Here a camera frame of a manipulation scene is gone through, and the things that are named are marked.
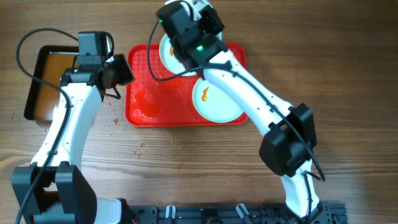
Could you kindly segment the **light blue plate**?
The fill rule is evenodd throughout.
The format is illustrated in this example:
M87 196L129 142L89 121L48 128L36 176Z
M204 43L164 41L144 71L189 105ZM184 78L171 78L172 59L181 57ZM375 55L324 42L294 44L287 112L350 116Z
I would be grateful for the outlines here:
M199 115L214 123L228 123L244 113L224 91L202 78L193 87L192 101Z
M178 2L188 13L188 16L194 21L201 18L200 11L207 6L213 7L208 0L168 0L164 5Z
M185 67L178 61L174 54L174 48L170 42L167 34L164 34L159 45L159 56L161 62L167 70L174 74L179 74L185 71Z

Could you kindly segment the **black water tray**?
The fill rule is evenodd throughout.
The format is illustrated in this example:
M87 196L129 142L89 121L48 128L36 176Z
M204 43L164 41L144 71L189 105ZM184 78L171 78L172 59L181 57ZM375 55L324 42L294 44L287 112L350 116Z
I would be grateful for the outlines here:
M77 46L45 45L39 50L34 77L60 86L60 78L70 68ZM25 119L50 122L58 106L60 93L54 88L32 81L24 110Z

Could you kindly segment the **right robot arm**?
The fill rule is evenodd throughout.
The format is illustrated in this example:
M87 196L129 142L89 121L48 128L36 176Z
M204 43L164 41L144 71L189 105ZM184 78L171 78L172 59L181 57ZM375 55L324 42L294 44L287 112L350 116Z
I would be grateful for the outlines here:
M305 223L313 222L320 199L313 179L325 175L313 153L317 145L313 113L305 104L294 107L256 80L218 38L224 25L207 2L167 1L156 13L185 72L226 93L250 117L263 136L259 155L280 176L286 206Z

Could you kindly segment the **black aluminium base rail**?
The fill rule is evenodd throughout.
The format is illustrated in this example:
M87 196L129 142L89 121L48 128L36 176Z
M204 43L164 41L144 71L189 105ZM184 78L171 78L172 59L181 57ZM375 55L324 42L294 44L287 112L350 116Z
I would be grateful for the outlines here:
M259 206L167 207L131 206L133 223L206 224L206 223L306 223L283 203ZM310 223L348 224L345 204L320 202L310 212Z

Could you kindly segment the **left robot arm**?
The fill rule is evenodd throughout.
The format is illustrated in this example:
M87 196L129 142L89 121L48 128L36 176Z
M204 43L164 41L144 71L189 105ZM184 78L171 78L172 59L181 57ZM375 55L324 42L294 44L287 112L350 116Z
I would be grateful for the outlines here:
M60 99L47 137L31 163L12 174L17 223L134 222L125 199L97 197L81 173L88 131L107 90L134 77L111 34L80 32L76 41L78 54L55 86Z

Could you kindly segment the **orange green sponge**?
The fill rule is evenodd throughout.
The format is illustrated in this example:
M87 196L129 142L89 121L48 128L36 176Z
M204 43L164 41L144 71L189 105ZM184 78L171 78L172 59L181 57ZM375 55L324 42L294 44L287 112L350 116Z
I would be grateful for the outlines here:
M122 73L119 76L119 85L125 86L132 83L135 80L134 75L132 73Z

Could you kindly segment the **red plastic tray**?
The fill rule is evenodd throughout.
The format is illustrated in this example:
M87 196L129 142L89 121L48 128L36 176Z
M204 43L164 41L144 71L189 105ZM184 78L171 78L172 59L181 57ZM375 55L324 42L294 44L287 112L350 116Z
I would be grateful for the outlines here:
M162 78L172 75L161 62L159 44L139 44L129 51L127 60L135 80L126 87L124 114L128 123L138 128L216 126L194 107L192 91L199 76L158 82L148 70L147 52L154 74Z

